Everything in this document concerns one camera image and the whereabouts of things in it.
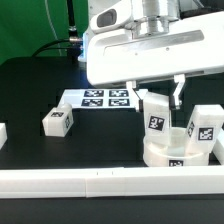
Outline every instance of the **paper sheet with markers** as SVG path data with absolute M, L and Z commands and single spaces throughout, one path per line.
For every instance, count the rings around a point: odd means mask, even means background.
M 138 94 L 143 98 L 147 90 Z M 134 108 L 134 100 L 127 89 L 77 89 L 65 90 L 59 105 L 70 103 L 72 108 L 116 109 Z

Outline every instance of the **green wall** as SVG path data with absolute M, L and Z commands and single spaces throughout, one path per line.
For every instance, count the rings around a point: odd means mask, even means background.
M 87 0 L 73 0 L 77 29 L 88 26 Z M 48 0 L 59 39 L 68 38 L 66 0 Z M 42 45 L 55 40 L 45 9 L 45 0 L 0 0 L 0 64 L 13 57 L 31 56 Z M 58 51 L 42 55 L 58 56 Z

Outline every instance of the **black tabletop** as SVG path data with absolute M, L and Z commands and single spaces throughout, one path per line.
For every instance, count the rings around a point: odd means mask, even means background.
M 172 81 L 142 88 L 169 95 Z M 65 89 L 88 88 L 86 72 L 66 58 L 15 58 L 0 67 L 0 122 L 8 140 L 0 169 L 144 167 L 143 115 L 134 110 L 73 110 L 65 138 L 46 137 L 42 119 Z M 224 105 L 224 76 L 188 79 L 173 126 L 186 127 L 195 104 Z M 211 163 L 217 163 L 213 155 Z M 0 200 L 1 223 L 220 223 L 223 195 Z

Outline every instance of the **white plastic edge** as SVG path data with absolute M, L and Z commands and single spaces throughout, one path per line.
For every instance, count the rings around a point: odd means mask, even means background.
M 223 166 L 0 171 L 0 198 L 220 194 L 223 186 Z

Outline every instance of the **white cube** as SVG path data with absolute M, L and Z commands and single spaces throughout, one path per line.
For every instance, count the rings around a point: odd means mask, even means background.
M 0 123 L 0 149 L 7 140 L 6 127 L 4 123 Z
M 170 144 L 169 97 L 148 92 L 144 98 L 145 135 L 150 142 Z
M 42 122 L 46 136 L 64 137 L 74 123 L 72 107 L 53 108 Z
M 185 153 L 211 153 L 223 122 L 220 105 L 196 105 L 185 133 Z
M 212 151 L 220 164 L 224 165 L 224 131 L 222 129 Z

